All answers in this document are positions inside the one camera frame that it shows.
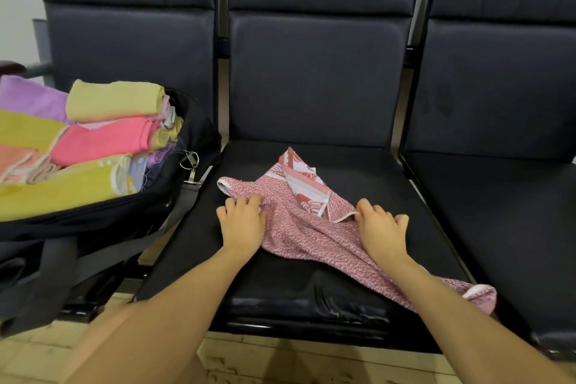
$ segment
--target black leather seat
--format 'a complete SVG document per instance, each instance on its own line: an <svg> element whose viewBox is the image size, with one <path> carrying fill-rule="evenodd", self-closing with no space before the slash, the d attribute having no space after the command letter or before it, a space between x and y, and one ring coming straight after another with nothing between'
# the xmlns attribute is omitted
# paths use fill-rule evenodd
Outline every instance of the black leather seat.
<svg viewBox="0 0 576 384"><path fill-rule="evenodd" d="M402 157L496 313L576 350L575 0L431 0Z"/></svg>
<svg viewBox="0 0 576 384"><path fill-rule="evenodd" d="M153 82L191 94L216 119L216 0L44 2L56 88L76 79ZM150 225L140 227L132 232L146 235ZM123 272L114 266L76 286L63 316L103 305Z"/></svg>
<svg viewBox="0 0 576 384"><path fill-rule="evenodd" d="M435 275L466 280L389 151L414 0L230 0L230 138L196 207L138 299L222 245L216 181L254 180L292 146L352 203L411 216L408 251ZM213 330L437 352L413 312L312 261L264 250L230 287Z"/></svg>

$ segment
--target black strap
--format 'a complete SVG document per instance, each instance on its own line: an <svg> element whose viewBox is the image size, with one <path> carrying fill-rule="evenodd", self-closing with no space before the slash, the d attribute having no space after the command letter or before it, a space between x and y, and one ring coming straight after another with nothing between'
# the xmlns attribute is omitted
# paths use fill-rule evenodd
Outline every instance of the black strap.
<svg viewBox="0 0 576 384"><path fill-rule="evenodd" d="M154 234L113 244L78 259L75 237L44 241L39 270L0 293L0 335L7 337L52 322L73 286L152 245L192 209L199 189L198 184L183 184L166 226Z"/></svg>

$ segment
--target chair backrest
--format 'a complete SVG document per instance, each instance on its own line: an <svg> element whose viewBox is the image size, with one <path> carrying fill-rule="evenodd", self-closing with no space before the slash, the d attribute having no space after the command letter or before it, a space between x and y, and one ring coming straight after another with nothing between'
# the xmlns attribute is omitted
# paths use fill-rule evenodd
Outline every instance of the chair backrest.
<svg viewBox="0 0 576 384"><path fill-rule="evenodd" d="M403 150L571 161L576 0L431 0Z"/></svg>
<svg viewBox="0 0 576 384"><path fill-rule="evenodd" d="M216 0L44 0L56 87L146 81L217 112Z"/></svg>
<svg viewBox="0 0 576 384"><path fill-rule="evenodd" d="M229 0L230 136L387 147L415 0Z"/></svg>

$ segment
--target forearm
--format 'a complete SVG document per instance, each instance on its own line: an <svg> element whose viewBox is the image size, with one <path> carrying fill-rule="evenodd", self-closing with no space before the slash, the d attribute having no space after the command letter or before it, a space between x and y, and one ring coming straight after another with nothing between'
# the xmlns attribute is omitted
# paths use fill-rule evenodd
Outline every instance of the forearm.
<svg viewBox="0 0 576 384"><path fill-rule="evenodd" d="M244 263L234 252L220 249L138 309L66 383L176 380Z"/></svg>
<svg viewBox="0 0 576 384"><path fill-rule="evenodd" d="M464 384L573 384L540 352L412 259L388 265L386 272L414 305Z"/></svg>

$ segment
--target black bag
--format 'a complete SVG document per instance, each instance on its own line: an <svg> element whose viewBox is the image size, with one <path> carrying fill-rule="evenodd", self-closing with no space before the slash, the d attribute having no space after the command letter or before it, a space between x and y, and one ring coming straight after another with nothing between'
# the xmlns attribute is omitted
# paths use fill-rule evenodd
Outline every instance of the black bag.
<svg viewBox="0 0 576 384"><path fill-rule="evenodd" d="M194 205L201 184L186 182L191 168L199 180L220 161L221 137L193 97L170 89L166 93L184 125L145 190L0 222L0 335L52 322L74 286L142 252ZM167 225L157 231L168 216Z"/></svg>

